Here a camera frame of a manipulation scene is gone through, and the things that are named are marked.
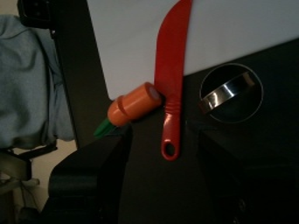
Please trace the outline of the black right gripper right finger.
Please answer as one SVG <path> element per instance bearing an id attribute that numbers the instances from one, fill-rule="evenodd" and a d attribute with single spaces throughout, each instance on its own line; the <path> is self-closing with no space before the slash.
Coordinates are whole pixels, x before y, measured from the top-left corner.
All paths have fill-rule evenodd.
<path id="1" fill-rule="evenodd" d="M 231 152 L 209 134 L 210 125 L 190 120 L 197 156 L 218 224 L 299 224 L 295 167 L 279 156 Z"/>

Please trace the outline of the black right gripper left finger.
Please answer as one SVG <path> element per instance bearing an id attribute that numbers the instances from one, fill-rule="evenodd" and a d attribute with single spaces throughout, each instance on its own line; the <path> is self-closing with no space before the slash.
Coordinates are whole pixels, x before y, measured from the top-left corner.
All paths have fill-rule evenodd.
<path id="1" fill-rule="evenodd" d="M 118 224 L 133 127 L 117 128 L 55 166 L 39 224 Z"/>

